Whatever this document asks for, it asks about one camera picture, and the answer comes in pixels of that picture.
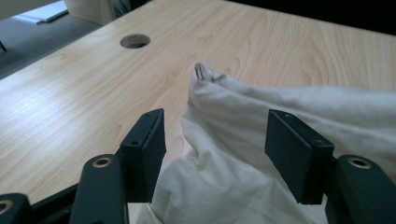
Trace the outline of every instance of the light wood grain surface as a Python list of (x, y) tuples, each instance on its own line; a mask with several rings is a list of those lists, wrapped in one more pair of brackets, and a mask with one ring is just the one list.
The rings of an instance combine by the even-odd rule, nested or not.
[[(130, 34), (151, 42), (125, 49)], [(0, 194), (35, 203), (77, 183), (85, 161), (116, 152), (159, 107), (164, 162), (185, 155), (180, 119), (197, 62), (253, 86), (396, 89), (395, 36), (223, 1), (150, 2), (0, 81)]]

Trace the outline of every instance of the crumpled fabric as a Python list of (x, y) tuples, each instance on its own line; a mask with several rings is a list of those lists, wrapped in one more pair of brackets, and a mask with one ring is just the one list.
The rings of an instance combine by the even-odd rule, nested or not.
[(193, 151), (165, 164), (137, 223), (328, 223), (297, 204), (264, 154), (269, 109), (289, 112), (334, 143), (334, 157), (375, 161), (396, 183), (396, 93), (337, 86), (251, 87), (195, 65), (183, 133)]

